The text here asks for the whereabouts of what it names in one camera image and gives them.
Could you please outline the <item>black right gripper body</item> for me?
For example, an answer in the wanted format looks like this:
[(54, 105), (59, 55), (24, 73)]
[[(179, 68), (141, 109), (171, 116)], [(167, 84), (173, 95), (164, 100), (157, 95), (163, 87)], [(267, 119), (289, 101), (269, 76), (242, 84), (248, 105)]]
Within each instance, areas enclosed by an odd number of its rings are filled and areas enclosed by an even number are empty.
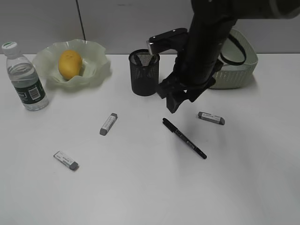
[(194, 95), (197, 95), (198, 92), (201, 95), (206, 89), (210, 88), (215, 83), (216, 80), (213, 75), (210, 75), (208, 80), (204, 83), (195, 84), (193, 82), (183, 82), (177, 73), (171, 72), (168, 77), (158, 84), (156, 91), (162, 99), (166, 98), (167, 100), (179, 102), (191, 98), (195, 101), (197, 97), (194, 97)]

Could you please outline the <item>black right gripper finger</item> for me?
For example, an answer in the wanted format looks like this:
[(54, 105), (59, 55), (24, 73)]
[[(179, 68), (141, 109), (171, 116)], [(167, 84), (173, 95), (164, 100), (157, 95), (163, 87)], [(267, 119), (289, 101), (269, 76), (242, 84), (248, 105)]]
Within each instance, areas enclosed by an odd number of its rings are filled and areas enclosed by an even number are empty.
[(175, 113), (179, 106), (187, 100), (187, 94), (185, 91), (178, 91), (178, 92), (170, 92), (167, 94), (166, 97), (166, 106), (170, 113)]

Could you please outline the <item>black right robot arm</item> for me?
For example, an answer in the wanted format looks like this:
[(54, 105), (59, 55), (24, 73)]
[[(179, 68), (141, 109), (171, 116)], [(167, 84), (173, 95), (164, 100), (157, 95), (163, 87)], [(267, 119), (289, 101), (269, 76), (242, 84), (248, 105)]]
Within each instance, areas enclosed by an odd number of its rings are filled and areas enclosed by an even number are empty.
[(191, 5), (188, 30), (174, 29), (148, 40), (152, 55), (177, 52), (173, 71), (157, 88), (171, 113), (215, 84), (213, 75), (223, 65), (221, 49), (238, 19), (292, 19), (300, 13), (298, 0), (193, 0)]

